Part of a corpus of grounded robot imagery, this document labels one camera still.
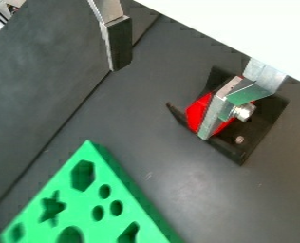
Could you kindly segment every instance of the metal bracket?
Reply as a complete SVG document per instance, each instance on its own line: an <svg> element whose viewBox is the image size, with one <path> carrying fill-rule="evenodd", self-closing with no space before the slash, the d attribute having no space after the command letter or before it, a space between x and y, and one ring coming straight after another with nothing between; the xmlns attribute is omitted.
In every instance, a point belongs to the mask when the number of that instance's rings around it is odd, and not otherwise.
<svg viewBox="0 0 300 243"><path fill-rule="evenodd" d="M242 122L249 119L255 110L251 102L273 95L287 75L251 58L243 77L234 77L213 96L198 131L202 140L209 139L215 128L231 117L237 117Z"/></svg>
<svg viewBox="0 0 300 243"><path fill-rule="evenodd" d="M132 20L123 14L119 0L87 1L106 41L110 70L116 71L132 61Z"/></svg>
<svg viewBox="0 0 300 243"><path fill-rule="evenodd" d="M287 75L255 59L250 59L243 71L241 84L227 94L227 101L234 105L250 103L273 95Z"/></svg>

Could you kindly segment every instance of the black panel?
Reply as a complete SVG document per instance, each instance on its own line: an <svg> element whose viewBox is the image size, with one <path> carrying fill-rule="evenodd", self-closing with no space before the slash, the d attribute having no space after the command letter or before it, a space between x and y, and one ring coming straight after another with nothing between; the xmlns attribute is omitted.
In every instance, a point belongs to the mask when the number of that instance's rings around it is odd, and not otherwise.
<svg viewBox="0 0 300 243"><path fill-rule="evenodd" d="M122 2L135 42L158 15ZM0 30L0 196L108 70L87 0L28 0Z"/></svg>

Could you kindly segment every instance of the star-shaped hole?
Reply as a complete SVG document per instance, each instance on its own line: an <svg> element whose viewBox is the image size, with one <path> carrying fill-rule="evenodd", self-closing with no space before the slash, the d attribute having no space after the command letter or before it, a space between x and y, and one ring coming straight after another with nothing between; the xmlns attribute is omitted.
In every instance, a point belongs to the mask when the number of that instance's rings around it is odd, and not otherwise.
<svg viewBox="0 0 300 243"><path fill-rule="evenodd" d="M64 203L59 202L59 191L54 192L51 198L42 200L43 213L39 219L39 223L50 220L52 227L58 225L58 213L64 210Z"/></svg>

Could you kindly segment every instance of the circular hole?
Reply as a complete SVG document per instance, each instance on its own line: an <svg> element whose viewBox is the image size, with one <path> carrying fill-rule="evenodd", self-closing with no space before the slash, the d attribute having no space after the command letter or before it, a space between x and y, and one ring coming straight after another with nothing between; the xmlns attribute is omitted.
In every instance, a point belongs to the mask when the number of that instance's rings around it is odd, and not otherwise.
<svg viewBox="0 0 300 243"><path fill-rule="evenodd" d="M95 221L100 221L104 216L104 210L100 206L95 206L92 209L92 217Z"/></svg>
<svg viewBox="0 0 300 243"><path fill-rule="evenodd" d="M120 201L114 201L111 204L112 215L119 216L123 212L123 204Z"/></svg>
<svg viewBox="0 0 300 243"><path fill-rule="evenodd" d="M78 228L67 227L63 229L58 243L83 243L83 235Z"/></svg>
<svg viewBox="0 0 300 243"><path fill-rule="evenodd" d="M99 196L106 199L111 194L111 187L108 185L102 185L99 188Z"/></svg>

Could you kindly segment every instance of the white wall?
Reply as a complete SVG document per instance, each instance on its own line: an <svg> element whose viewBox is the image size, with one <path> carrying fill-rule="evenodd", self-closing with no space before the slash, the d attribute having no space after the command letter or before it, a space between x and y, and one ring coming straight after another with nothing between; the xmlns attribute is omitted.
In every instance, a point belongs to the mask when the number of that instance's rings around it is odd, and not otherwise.
<svg viewBox="0 0 300 243"><path fill-rule="evenodd" d="M300 80L300 0L136 0Z"/></svg>

